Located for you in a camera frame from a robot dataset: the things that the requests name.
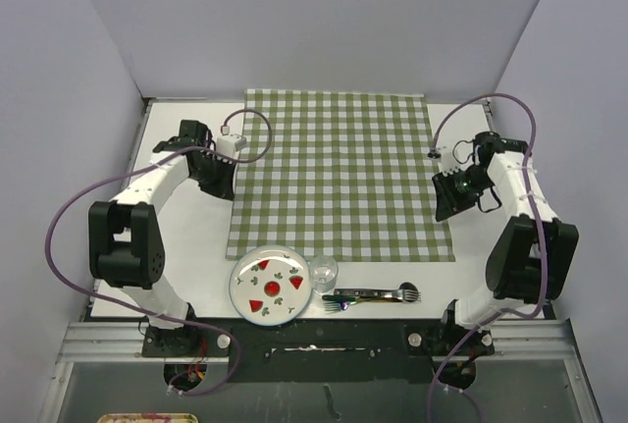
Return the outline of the green white checkered tablecloth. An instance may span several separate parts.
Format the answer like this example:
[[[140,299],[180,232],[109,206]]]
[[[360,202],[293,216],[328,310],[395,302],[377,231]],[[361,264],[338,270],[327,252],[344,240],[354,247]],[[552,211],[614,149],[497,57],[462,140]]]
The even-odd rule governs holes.
[[[451,262],[420,95],[250,89],[226,255],[284,245],[342,262]]]

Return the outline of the white plate with strawberries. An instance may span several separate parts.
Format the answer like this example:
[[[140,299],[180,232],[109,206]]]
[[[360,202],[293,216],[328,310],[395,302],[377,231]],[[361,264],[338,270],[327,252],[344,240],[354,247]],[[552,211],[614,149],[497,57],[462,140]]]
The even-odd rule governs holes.
[[[229,296],[236,312],[263,327],[295,319],[307,307],[311,294],[308,263],[285,246],[261,246],[247,252],[229,279]]]

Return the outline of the clear drinking glass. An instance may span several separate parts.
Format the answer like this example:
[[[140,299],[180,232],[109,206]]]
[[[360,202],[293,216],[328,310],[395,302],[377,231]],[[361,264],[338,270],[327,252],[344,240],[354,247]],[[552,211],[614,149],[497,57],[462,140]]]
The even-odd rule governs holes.
[[[318,255],[309,263],[309,277],[312,290],[320,295],[330,293],[337,284],[339,266],[327,255]]]

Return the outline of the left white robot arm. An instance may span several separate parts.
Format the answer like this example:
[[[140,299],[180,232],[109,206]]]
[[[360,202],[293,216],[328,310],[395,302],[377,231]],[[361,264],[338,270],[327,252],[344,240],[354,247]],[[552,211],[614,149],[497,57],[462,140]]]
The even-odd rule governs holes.
[[[159,142],[150,164],[109,201],[88,211],[89,268],[92,276],[119,289],[148,317],[156,344],[187,355],[198,347],[200,332],[191,304],[165,277],[166,251],[158,214],[185,181],[201,192],[232,201],[236,164],[214,153],[210,129],[182,120],[179,133]]]

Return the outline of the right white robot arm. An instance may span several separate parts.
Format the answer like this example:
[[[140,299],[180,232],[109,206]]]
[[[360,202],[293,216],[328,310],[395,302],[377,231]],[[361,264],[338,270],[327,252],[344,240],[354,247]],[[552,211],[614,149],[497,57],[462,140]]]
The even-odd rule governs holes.
[[[483,284],[445,309],[437,340],[450,353],[468,346],[471,329],[488,329],[496,314],[517,315],[526,305],[557,299],[579,240],[577,228],[562,222],[544,196],[526,141],[480,132],[471,144],[467,168],[432,178],[435,218],[442,222],[481,208],[488,192],[506,223],[486,261]]]

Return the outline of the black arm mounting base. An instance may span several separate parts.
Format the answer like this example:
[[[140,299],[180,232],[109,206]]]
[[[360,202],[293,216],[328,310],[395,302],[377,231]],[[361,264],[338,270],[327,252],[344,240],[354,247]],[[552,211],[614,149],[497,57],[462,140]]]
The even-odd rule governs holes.
[[[438,359],[453,356],[441,376],[468,383],[475,362],[495,352],[488,332],[461,344],[462,331],[436,320],[295,320],[263,328],[220,320],[210,330],[145,330],[141,354],[163,358],[164,377],[190,391],[212,364],[227,367],[231,384],[331,384],[402,380],[428,384]]]

